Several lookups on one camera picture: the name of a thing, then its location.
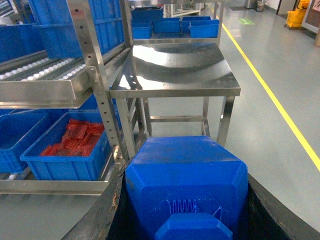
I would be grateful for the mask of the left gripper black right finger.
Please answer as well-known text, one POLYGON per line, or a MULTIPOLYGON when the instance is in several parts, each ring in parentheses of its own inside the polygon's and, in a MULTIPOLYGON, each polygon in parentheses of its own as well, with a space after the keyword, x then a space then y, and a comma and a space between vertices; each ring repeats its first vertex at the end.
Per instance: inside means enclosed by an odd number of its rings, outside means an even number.
POLYGON ((318 240, 320 232, 248 175, 249 240, 318 240))

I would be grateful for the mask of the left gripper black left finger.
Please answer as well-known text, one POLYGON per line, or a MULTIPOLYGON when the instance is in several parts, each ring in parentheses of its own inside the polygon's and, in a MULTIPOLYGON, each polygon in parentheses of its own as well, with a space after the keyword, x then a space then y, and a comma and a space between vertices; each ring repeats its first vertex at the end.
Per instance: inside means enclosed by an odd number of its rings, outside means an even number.
POLYGON ((64 240, 125 240, 128 236, 126 163, 117 169, 104 192, 66 233, 64 240))

